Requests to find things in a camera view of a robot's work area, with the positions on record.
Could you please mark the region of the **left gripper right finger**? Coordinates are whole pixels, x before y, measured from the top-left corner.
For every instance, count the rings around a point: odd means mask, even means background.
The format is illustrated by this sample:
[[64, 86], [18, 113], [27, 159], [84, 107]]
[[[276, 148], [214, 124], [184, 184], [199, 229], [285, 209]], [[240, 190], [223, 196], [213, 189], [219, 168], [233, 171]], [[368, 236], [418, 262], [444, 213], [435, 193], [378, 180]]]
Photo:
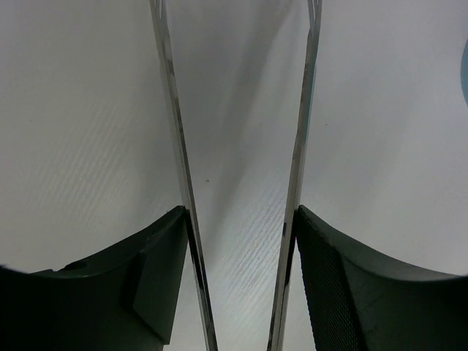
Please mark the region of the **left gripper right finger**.
[[405, 263], [295, 212], [318, 350], [465, 350], [467, 278]]

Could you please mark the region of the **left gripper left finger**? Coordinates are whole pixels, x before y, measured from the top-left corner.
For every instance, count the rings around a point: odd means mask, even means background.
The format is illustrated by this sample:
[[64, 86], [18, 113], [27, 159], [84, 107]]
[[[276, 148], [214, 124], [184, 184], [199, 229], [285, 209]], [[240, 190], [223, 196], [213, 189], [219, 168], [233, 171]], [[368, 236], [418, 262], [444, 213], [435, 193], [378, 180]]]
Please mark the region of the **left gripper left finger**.
[[58, 271], [1, 269], [3, 350], [162, 350], [187, 248], [177, 206], [147, 228]]

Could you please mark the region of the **metal tongs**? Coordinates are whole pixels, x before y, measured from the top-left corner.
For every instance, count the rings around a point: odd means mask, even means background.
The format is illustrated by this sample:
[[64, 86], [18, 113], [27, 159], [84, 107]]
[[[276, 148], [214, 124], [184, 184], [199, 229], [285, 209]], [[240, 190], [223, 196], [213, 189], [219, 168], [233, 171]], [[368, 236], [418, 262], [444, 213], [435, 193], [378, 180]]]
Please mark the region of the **metal tongs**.
[[[176, 74], [173, 64], [173, 54], [170, 42], [170, 31], [167, 24], [167, 11], [163, 1], [150, 1], [154, 37], [159, 54], [159, 67], [162, 76], [162, 90], [165, 96], [165, 106], [169, 118], [171, 139], [178, 165], [178, 177], [182, 203], [188, 213], [189, 250], [195, 283], [198, 294], [200, 317], [203, 325], [205, 347], [207, 350], [217, 350], [216, 331], [208, 289], [208, 279], [205, 270], [203, 247], [197, 218], [189, 158], [181, 117]], [[279, 250], [273, 308], [268, 334], [268, 350], [282, 350], [284, 345], [285, 323], [290, 293], [290, 274], [293, 254], [295, 251], [295, 236], [293, 235], [294, 214], [301, 201], [303, 173], [309, 135], [310, 113], [314, 95], [314, 77], [317, 66], [317, 51], [320, 38], [322, 2], [309, 1], [309, 31], [306, 43], [301, 100], [298, 113], [298, 125], [295, 144], [292, 153], [290, 177], [287, 190], [287, 200], [284, 212], [282, 239]]]

